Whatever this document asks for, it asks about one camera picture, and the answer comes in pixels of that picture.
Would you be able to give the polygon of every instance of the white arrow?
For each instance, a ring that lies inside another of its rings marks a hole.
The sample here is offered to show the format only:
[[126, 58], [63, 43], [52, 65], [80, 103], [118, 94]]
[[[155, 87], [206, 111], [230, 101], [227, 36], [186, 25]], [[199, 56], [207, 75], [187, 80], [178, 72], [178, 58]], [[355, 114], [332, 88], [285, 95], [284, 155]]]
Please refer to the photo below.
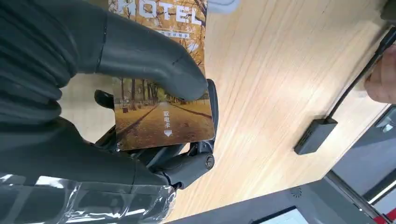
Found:
[[172, 134], [172, 130], [165, 130], [163, 133], [169, 137]]

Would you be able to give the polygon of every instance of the plastic wrap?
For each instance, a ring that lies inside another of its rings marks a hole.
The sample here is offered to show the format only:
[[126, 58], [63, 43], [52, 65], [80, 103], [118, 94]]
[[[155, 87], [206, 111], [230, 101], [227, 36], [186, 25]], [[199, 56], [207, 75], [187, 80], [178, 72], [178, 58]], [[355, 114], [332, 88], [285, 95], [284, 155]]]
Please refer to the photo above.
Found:
[[163, 221], [176, 192], [171, 186], [123, 185], [41, 176], [32, 185], [0, 173], [0, 223], [66, 224]]

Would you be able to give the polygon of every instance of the autumn tree image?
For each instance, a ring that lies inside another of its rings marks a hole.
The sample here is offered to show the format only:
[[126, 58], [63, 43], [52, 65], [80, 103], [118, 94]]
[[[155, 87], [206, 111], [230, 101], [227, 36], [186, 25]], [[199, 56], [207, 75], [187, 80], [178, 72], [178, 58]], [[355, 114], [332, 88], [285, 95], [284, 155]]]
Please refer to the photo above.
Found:
[[[180, 43], [204, 70], [206, 0], [109, 0], [109, 10]], [[214, 136], [209, 95], [180, 100], [145, 79], [113, 79], [119, 148], [131, 150]]]

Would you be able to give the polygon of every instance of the wooden table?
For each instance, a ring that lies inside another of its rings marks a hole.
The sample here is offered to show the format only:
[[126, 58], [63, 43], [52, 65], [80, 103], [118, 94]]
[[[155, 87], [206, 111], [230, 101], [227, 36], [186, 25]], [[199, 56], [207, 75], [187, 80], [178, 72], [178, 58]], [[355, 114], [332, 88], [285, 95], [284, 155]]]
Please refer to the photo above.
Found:
[[[383, 34], [384, 2], [242, 0], [231, 15], [209, 15], [206, 74], [220, 106], [216, 165], [178, 191], [168, 221], [316, 181], [332, 168], [387, 108], [370, 100], [362, 84], [337, 111], [339, 124], [316, 153], [298, 156], [293, 146], [371, 57]], [[114, 124], [112, 112], [93, 100], [96, 85], [109, 90], [111, 79], [94, 79], [74, 78], [61, 101], [63, 116], [91, 141]], [[97, 111], [101, 126], [86, 109]]]

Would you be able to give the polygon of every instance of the red stripe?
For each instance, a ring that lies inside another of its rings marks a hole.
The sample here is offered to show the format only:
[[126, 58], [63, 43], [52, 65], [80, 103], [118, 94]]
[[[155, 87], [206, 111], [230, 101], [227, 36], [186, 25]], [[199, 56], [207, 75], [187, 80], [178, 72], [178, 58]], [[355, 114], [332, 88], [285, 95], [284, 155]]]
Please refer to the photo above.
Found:
[[[396, 220], [396, 208], [394, 208], [392, 211], [390, 211], [387, 215], [386, 215], [391, 221], [395, 221]], [[383, 219], [381, 216], [378, 216], [374, 219], [374, 221], [377, 224], [386, 224], [385, 219]]]

